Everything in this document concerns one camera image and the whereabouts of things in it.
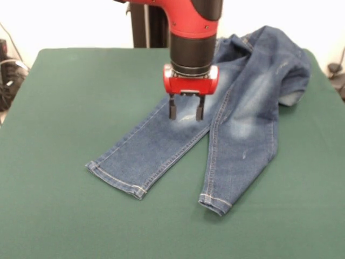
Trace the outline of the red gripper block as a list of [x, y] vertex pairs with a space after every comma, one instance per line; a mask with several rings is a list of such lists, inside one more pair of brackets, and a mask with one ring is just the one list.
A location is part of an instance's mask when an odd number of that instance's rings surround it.
[[176, 119], [175, 94], [199, 94], [199, 104], [196, 120], [202, 121], [204, 115], [205, 95], [212, 95], [216, 91], [219, 81], [219, 68], [211, 66], [208, 74], [200, 77], [186, 77], [174, 71], [171, 64], [163, 67], [163, 84], [169, 93], [169, 118]]

